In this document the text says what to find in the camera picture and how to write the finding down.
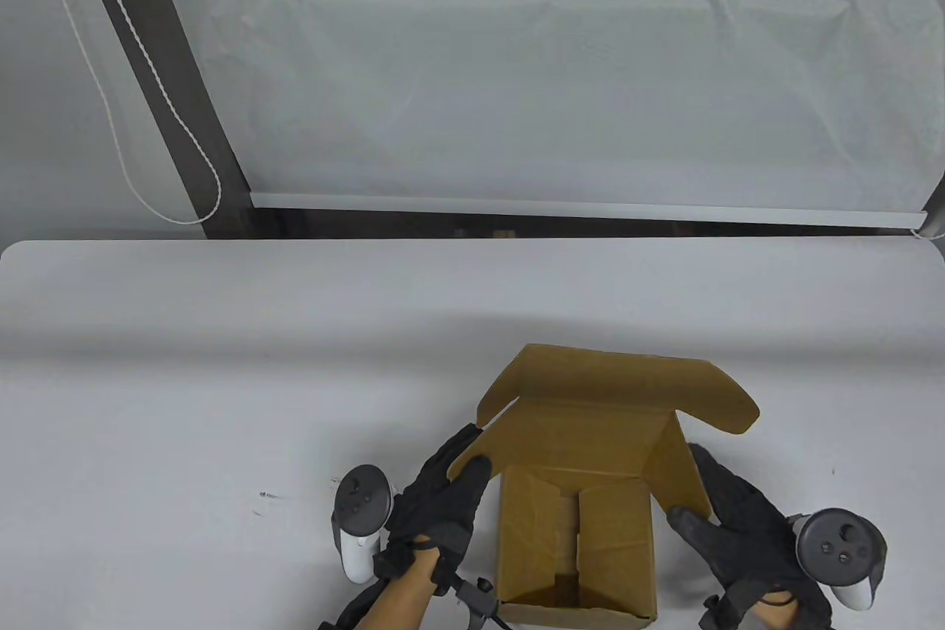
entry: black glove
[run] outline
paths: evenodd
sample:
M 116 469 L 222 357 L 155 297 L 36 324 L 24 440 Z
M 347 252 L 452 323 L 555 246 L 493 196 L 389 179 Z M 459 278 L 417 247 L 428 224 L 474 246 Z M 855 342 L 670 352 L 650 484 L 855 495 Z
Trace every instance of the black glove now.
M 470 423 L 423 464 L 416 481 L 394 498 L 394 508 L 385 528 L 391 533 L 387 549 L 374 556 L 378 578 L 397 578 L 413 563 L 414 550 L 439 549 L 432 580 L 438 594 L 448 589 L 473 537 L 473 519 L 482 493 L 492 478 L 492 462 L 478 456 L 466 463 L 455 481 L 447 470 L 460 453 L 482 434 Z M 418 536 L 428 542 L 415 542 Z
M 685 507 L 669 511 L 669 525 L 709 564 L 726 597 L 706 602 L 700 626 L 729 630 L 760 596 L 788 590 L 800 604 L 797 630 L 827 630 L 833 610 L 820 586 L 800 568 L 790 523 L 756 487 L 690 445 L 721 526 Z

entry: glove finger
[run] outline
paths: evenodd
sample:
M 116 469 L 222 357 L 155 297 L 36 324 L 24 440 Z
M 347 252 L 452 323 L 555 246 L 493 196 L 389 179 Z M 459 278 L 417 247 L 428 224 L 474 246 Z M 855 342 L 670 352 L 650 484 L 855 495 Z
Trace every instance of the glove finger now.
M 735 532 L 753 533 L 786 524 L 784 515 L 758 488 L 716 461 L 702 445 L 691 443 L 689 450 L 722 526 Z
M 450 490 L 456 496 L 455 499 L 468 501 L 470 508 L 475 512 L 490 479 L 492 479 L 492 461 L 485 455 L 477 455 L 466 463 L 462 472 L 450 485 Z
M 453 460 L 456 460 L 462 451 L 465 451 L 476 438 L 479 438 L 480 434 L 482 434 L 482 428 L 477 428 L 475 423 L 467 423 L 446 443 L 440 445 L 439 450 L 433 454 L 433 457 L 423 464 L 421 475 L 433 470 L 439 471 L 439 468 L 442 468 L 445 477 L 446 470 L 453 463 Z
M 688 507 L 673 507 L 666 521 L 674 532 L 705 559 L 712 573 L 723 584 L 737 579 L 737 556 L 741 549 L 741 538 L 727 529 L 716 527 Z

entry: cardboard box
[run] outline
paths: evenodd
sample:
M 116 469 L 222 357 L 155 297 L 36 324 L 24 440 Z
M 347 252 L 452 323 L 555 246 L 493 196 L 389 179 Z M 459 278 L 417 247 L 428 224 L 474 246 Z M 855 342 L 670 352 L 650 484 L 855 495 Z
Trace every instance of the cardboard box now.
M 482 398 L 503 474 L 496 590 L 509 623 L 637 630 L 657 616 L 650 495 L 712 509 L 676 411 L 742 434 L 752 398 L 708 361 L 529 344 Z

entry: white cord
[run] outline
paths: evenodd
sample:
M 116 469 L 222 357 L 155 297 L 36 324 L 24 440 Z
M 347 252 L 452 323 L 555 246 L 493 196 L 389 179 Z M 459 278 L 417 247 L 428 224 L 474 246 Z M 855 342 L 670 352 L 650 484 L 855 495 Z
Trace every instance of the white cord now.
M 945 233 L 938 234 L 937 236 L 922 236 L 918 231 L 915 231 L 915 229 L 909 229 L 909 233 L 925 242 L 936 242 L 939 239 L 945 239 Z
M 203 161 L 207 163 L 207 167 L 210 168 L 210 172 L 213 172 L 213 178 L 216 181 L 216 202 L 213 204 L 213 209 L 210 209 L 210 213 L 199 219 L 193 219 L 193 221 L 182 222 L 178 219 L 172 219 L 168 216 L 161 214 L 157 209 L 151 207 L 148 202 L 145 201 L 145 198 L 139 194 L 138 190 L 134 187 L 131 181 L 131 177 L 128 176 L 128 166 L 125 164 L 125 155 L 122 153 L 121 143 L 118 141 L 118 133 L 115 130 L 114 116 L 111 114 L 111 104 L 109 99 L 105 96 L 105 89 L 102 87 L 102 83 L 98 80 L 98 74 L 95 73 L 95 68 L 92 66 L 92 59 L 89 58 L 89 52 L 85 48 L 85 42 L 82 41 L 82 35 L 78 32 L 78 26 L 75 25 L 75 18 L 72 15 L 72 8 L 69 7 L 69 2 L 67 0 L 61 0 L 62 7 L 65 9 L 67 18 L 69 19 L 69 24 L 72 27 L 72 32 L 75 35 L 75 39 L 78 41 L 78 48 L 82 52 L 82 58 L 85 59 L 85 66 L 88 66 L 89 72 L 92 74 L 92 80 L 95 81 L 95 87 L 98 89 L 98 95 L 102 97 L 102 103 L 105 106 L 105 116 L 109 121 L 109 129 L 111 129 L 111 139 L 115 144 L 115 153 L 118 155 L 118 162 L 121 164 L 122 175 L 125 175 L 125 182 L 128 183 L 128 188 L 131 190 L 131 193 L 135 195 L 137 200 L 141 202 L 142 205 L 148 211 L 150 211 L 155 216 L 164 219 L 166 222 L 171 222 L 171 224 L 177 224 L 181 226 L 191 226 L 196 224 L 203 224 L 207 221 L 213 214 L 216 214 L 217 209 L 220 208 L 220 202 L 223 199 L 223 185 L 220 182 L 220 175 L 217 174 L 216 168 L 213 167 L 213 162 L 210 161 L 210 158 L 207 157 L 207 154 L 200 145 L 199 141 L 193 136 L 193 132 L 187 124 L 180 117 L 180 114 L 176 112 L 174 103 L 171 102 L 170 97 L 168 96 L 168 91 L 165 90 L 165 84 L 161 81 L 161 77 L 158 76 L 158 69 L 155 69 L 154 62 L 151 60 L 151 54 L 148 54 L 148 50 L 145 49 L 145 45 L 141 42 L 141 37 L 138 36 L 138 32 L 134 29 L 134 25 L 131 23 L 131 18 L 128 16 L 128 10 L 125 9 L 125 3 L 122 0 L 115 0 L 118 3 L 118 7 L 121 9 L 122 16 L 125 18 L 125 23 L 128 25 L 128 28 L 131 30 L 131 35 L 134 37 L 134 41 L 138 43 L 138 49 L 141 49 L 142 55 L 144 55 L 146 62 L 148 62 L 148 67 L 151 68 L 151 74 L 154 76 L 155 82 L 158 84 L 158 89 L 161 90 L 161 96 L 165 97 L 165 102 L 168 104 L 168 108 L 171 111 L 171 114 L 175 117 L 176 121 L 183 131 L 187 134 L 187 137 L 190 138 L 193 143 L 193 147 L 196 147 L 196 150 L 200 153 L 200 157 L 203 157 Z

